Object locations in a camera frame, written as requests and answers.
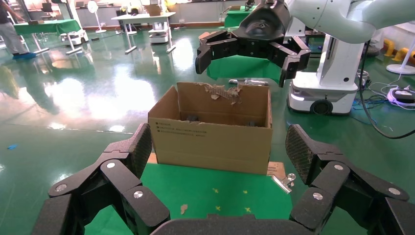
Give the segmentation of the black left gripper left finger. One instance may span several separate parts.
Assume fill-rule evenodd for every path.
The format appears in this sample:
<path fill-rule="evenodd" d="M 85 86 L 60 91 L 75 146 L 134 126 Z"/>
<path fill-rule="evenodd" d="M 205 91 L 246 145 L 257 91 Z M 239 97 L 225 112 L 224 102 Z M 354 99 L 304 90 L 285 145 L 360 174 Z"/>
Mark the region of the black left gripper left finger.
<path fill-rule="evenodd" d="M 109 144 L 93 164 L 49 189 L 32 234 L 82 235 L 109 206 L 133 234 L 151 234 L 170 219 L 169 209 L 141 180 L 151 152 L 147 123 L 129 139 Z"/>

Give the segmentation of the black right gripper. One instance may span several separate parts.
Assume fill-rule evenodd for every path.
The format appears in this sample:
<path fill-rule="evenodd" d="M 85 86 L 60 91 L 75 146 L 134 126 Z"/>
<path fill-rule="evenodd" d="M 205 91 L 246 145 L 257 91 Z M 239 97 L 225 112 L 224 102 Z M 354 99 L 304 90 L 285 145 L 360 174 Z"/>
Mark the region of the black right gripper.
<path fill-rule="evenodd" d="M 290 13 L 283 0 L 264 0 L 229 32 L 202 34 L 195 59 L 195 71 L 202 74 L 213 60 L 234 55 L 266 58 L 280 67 L 279 87 L 307 68 L 311 50 L 297 36 L 283 43 L 290 24 Z"/>

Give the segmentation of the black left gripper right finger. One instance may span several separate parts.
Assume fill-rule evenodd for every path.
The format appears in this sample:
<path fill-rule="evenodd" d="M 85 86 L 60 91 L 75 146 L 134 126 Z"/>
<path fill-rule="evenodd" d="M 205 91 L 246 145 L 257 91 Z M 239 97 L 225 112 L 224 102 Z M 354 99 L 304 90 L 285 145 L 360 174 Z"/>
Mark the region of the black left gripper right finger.
<path fill-rule="evenodd" d="M 408 193 L 356 167 L 335 145 L 289 126 L 285 149 L 307 191 L 290 220 L 319 234 L 335 208 L 346 211 L 369 235 L 412 235 L 415 206 Z"/>

